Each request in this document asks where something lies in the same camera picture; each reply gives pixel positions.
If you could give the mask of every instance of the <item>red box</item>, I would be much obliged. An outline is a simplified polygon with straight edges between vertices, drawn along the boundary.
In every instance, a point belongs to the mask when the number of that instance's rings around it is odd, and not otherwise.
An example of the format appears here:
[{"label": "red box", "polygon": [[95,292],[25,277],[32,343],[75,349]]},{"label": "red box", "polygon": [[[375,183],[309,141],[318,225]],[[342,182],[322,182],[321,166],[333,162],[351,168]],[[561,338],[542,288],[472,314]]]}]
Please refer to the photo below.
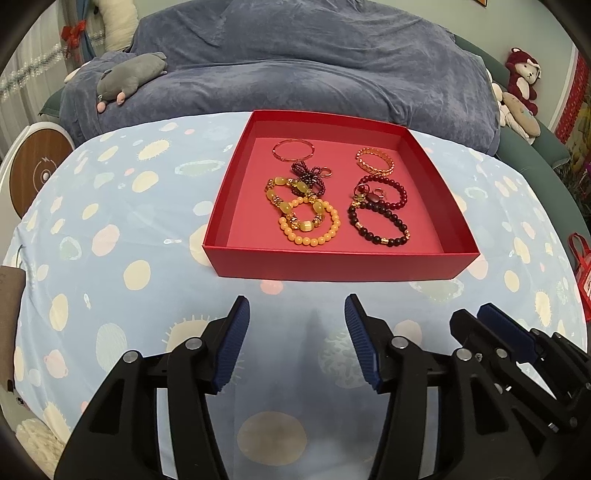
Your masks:
[{"label": "red box", "polygon": [[[342,225],[324,245],[290,242],[280,229],[278,209],[265,195],[269,179],[294,177],[292,164],[277,160],[271,152],[277,142],[287,138],[312,142],[316,151],[306,164],[333,171],[331,178],[325,179],[323,200],[339,211]],[[353,189],[367,175],[355,161],[362,147],[379,148],[390,155],[395,163],[390,178],[408,193],[407,205],[396,212],[411,233],[403,246],[374,245],[349,224],[347,208]],[[309,147],[296,143],[278,148],[278,153],[290,157],[309,152]],[[387,168],[378,157],[366,155],[364,159],[377,168]],[[398,201],[398,192],[389,186],[384,189],[390,201]],[[294,199],[287,186],[275,191],[287,201]],[[299,206],[297,213],[300,219],[313,217],[312,209],[305,205]],[[400,236],[382,215],[365,210],[359,210],[358,215],[377,235]],[[318,237],[329,228],[325,220],[310,236]],[[443,280],[458,275],[479,255],[450,190],[408,129],[350,116],[294,111],[252,114],[228,165],[203,248],[221,277],[302,281]]]}]

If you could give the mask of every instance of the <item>beaded bracelet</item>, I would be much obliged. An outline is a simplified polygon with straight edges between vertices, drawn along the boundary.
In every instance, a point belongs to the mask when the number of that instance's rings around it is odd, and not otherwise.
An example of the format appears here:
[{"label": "beaded bracelet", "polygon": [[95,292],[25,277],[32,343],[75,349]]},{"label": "beaded bracelet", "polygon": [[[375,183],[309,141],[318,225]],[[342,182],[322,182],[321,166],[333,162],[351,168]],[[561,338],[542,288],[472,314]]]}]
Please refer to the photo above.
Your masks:
[{"label": "beaded bracelet", "polygon": [[[369,202],[365,200],[365,193],[359,193],[358,188],[355,188],[353,192],[353,201],[349,206],[347,212],[349,214],[349,223],[353,225],[359,234],[364,237],[367,241],[374,243],[375,245],[387,245],[388,247],[399,247],[400,245],[404,245],[410,239],[410,232],[408,231],[408,227],[402,222],[398,215],[392,212],[392,210],[387,209],[384,205],[378,205],[375,202]],[[357,218],[357,208],[371,210],[373,212],[380,213],[384,215],[388,220],[390,220],[398,229],[403,233],[403,236],[398,238],[386,238],[384,236],[374,235],[373,232],[370,232],[367,228],[365,228]]]},{"label": "beaded bracelet", "polygon": [[[267,198],[281,211],[287,221],[287,227],[291,230],[310,232],[313,228],[320,226],[324,221],[324,212],[326,211],[331,214],[333,226],[336,225],[338,228],[340,226],[339,212],[334,209],[330,203],[320,200],[307,185],[303,185],[306,187],[307,195],[304,197],[300,196],[291,202],[286,202],[275,193],[275,190],[273,190],[275,186],[279,185],[297,185],[299,189],[304,190],[303,186],[300,184],[303,184],[303,182],[294,179],[286,179],[285,177],[275,177],[274,179],[269,179],[265,186],[265,194],[267,195]],[[312,208],[316,213],[312,220],[299,220],[293,212],[293,209],[302,203],[310,203],[312,205]]]},{"label": "beaded bracelet", "polygon": [[[390,185],[391,187],[394,187],[396,190],[398,190],[398,193],[400,194],[400,200],[398,202],[385,202],[385,196],[382,195],[382,197],[380,197],[375,193],[376,190],[380,190],[383,192],[382,189],[375,189],[373,192],[369,191],[369,186],[367,185],[367,182],[369,181],[377,181],[378,183],[383,183],[385,185]],[[400,210],[408,203],[408,195],[406,193],[406,190],[402,185],[399,184],[399,182],[397,182],[394,179],[386,179],[378,175],[366,175],[361,180],[359,180],[359,182],[357,183],[356,190],[361,186],[367,187],[367,190],[365,192],[365,197],[367,198],[367,200],[369,200],[370,202],[377,203],[379,205],[384,205],[386,209]]]},{"label": "beaded bracelet", "polygon": [[[361,158],[362,155],[375,155],[376,157],[381,158],[384,160],[387,165],[387,170],[380,170],[379,168],[372,167],[367,162],[364,162]],[[394,160],[392,160],[386,152],[382,152],[379,148],[361,148],[357,155],[355,155],[355,160],[357,161],[357,165],[359,165],[363,170],[373,175],[379,175],[381,177],[387,177],[394,171]]]},{"label": "beaded bracelet", "polygon": [[[304,203],[303,201],[300,202],[300,199],[293,200],[291,202],[292,207],[296,207]],[[304,232],[307,230],[303,229],[305,222],[296,223],[293,219],[290,221],[288,215],[279,218],[279,226],[283,233],[286,235],[287,239],[291,242],[294,242],[296,245],[309,245],[311,247],[316,247],[318,245],[324,245],[326,242],[330,241],[332,238],[336,236],[336,232],[340,228],[340,220],[339,220],[339,212],[333,208],[333,206],[328,202],[323,202],[322,200],[317,200],[313,206],[314,211],[316,211],[316,206],[318,204],[322,204],[322,208],[325,209],[327,212],[331,214],[332,218],[332,225],[328,232],[324,235],[320,235],[318,238],[310,238],[309,236],[300,236],[296,234],[296,231],[299,230]]]}]

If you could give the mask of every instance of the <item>screw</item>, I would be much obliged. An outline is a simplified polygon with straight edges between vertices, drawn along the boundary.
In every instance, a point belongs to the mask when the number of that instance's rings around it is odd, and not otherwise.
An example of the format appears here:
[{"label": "screw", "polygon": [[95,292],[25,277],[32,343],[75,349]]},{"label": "screw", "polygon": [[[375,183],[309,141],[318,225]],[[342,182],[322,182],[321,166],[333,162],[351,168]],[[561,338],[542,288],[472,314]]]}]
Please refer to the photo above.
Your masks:
[{"label": "screw", "polygon": [[203,341],[200,338],[190,338],[185,342],[185,347],[189,350],[198,350],[202,347]]},{"label": "screw", "polygon": [[135,350],[131,350],[123,355],[123,361],[126,364],[132,364],[138,359],[138,357],[138,352],[136,352]]},{"label": "screw", "polygon": [[463,362],[467,362],[470,358],[472,358],[472,352],[467,348],[460,348],[456,352],[456,356]]},{"label": "screw", "polygon": [[408,347],[408,340],[404,337],[394,337],[390,342],[394,348],[398,348],[400,350]]}]

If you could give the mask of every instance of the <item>light blue bedsheet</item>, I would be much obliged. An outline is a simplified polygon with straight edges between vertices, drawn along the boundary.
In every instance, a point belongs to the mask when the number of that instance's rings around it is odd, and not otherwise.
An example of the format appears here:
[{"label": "light blue bedsheet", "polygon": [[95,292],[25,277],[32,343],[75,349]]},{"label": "light blue bedsheet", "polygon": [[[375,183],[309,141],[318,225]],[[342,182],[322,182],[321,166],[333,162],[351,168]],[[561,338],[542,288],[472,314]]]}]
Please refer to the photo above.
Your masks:
[{"label": "light blue bedsheet", "polygon": [[[251,326],[232,382],[208,399],[226,468],[239,480],[367,477],[388,399],[363,381],[343,318],[349,293],[426,350],[457,348],[451,314],[489,301],[528,328],[558,330],[586,348],[569,262],[524,178],[424,134],[415,136],[482,253],[457,278],[218,278],[200,244],[249,115],[178,118],[94,138],[59,167],[15,231],[5,264],[27,272],[17,388],[56,436],[68,438],[123,352],[169,351],[226,316],[239,294],[251,302]],[[159,411],[164,469],[174,475],[165,399]],[[424,472],[433,465],[436,417],[433,409]]]}]

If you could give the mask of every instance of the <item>red decoration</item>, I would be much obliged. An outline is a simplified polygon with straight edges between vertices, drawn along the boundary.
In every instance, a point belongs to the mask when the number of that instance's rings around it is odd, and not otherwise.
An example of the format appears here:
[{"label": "red decoration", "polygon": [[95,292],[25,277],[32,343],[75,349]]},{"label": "red decoration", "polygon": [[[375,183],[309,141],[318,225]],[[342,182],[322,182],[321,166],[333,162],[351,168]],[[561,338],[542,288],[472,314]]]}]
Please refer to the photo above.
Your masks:
[{"label": "red decoration", "polygon": [[80,36],[86,29],[86,20],[79,21],[75,27],[68,25],[61,29],[61,39],[66,42],[66,56],[80,46]]},{"label": "red decoration", "polygon": [[560,116],[558,125],[554,134],[565,144],[573,131],[574,123],[577,121],[581,105],[583,105],[583,98],[587,83],[589,82],[589,68],[585,63],[582,55],[579,53],[577,66],[574,71],[573,86],[570,88],[569,98],[566,101],[564,111]]}]

